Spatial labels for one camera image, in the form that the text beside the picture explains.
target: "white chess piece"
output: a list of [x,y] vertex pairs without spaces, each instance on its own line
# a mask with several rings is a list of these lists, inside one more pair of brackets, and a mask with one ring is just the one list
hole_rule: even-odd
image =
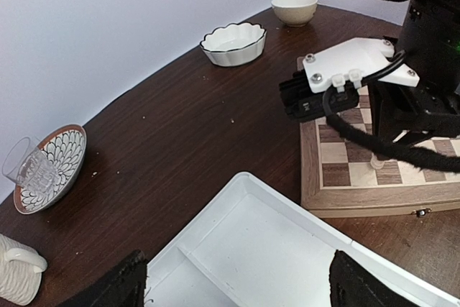
[[385,166],[385,161],[380,161],[377,156],[372,153],[372,156],[371,156],[371,166],[375,169],[375,170],[381,170],[384,166]]
[[33,248],[0,234],[0,298],[20,306],[37,295],[47,262]]

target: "black and white patterned bowl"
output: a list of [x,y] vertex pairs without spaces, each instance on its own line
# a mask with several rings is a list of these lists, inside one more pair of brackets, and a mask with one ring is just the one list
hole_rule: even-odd
[[42,140],[38,147],[57,168],[59,179],[52,193],[44,198],[16,185],[14,206],[24,215],[34,214],[50,207],[70,190],[83,165],[86,133],[79,125],[64,126]]

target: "white tray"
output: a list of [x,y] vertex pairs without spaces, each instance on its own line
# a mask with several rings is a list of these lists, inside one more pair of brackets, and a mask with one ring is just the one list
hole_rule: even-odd
[[149,263],[145,305],[330,306],[337,249],[419,306],[460,306],[249,173],[236,175]]

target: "robotic arm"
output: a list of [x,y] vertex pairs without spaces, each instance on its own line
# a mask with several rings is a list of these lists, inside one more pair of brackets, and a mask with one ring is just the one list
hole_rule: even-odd
[[[397,52],[405,53],[404,64],[379,75],[386,83],[376,81]],[[280,85],[289,117],[306,122],[326,115],[339,130],[335,113],[355,107],[357,89],[368,84],[374,138],[351,133],[348,139],[358,142],[354,139],[361,136],[358,144],[381,160],[397,158],[420,168],[460,172],[460,160],[447,163],[447,157],[429,150],[410,149],[431,137],[460,135],[460,0],[411,0],[399,38],[353,39],[312,52],[303,66],[304,71]],[[350,135],[350,128],[342,130],[341,135]],[[406,135],[392,146],[403,131]],[[395,157],[400,145],[407,155]],[[437,163],[427,167],[420,161],[428,158]]]

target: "table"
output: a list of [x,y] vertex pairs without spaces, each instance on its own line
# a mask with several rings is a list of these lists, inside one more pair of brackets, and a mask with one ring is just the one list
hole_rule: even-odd
[[[64,301],[133,249],[154,257],[240,171],[299,203],[299,125],[286,117],[278,83],[296,71],[300,55],[400,31],[324,6],[302,28],[282,26],[271,10],[249,21],[268,31],[261,58],[218,68],[191,50],[85,125],[86,161],[63,200],[30,216],[15,211],[11,196],[0,206],[0,232],[50,264],[31,306]],[[327,222],[460,296],[460,211]]]

